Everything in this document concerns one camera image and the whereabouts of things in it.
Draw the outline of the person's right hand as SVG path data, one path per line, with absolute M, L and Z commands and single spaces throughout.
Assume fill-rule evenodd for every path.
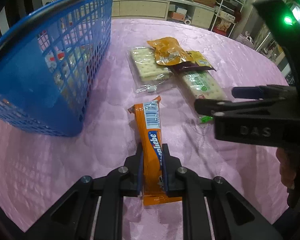
M 290 163 L 288 154 L 282 148 L 277 148 L 276 157 L 280 162 L 281 183 L 288 189 L 294 189 L 294 179 L 296 178 L 296 170 Z

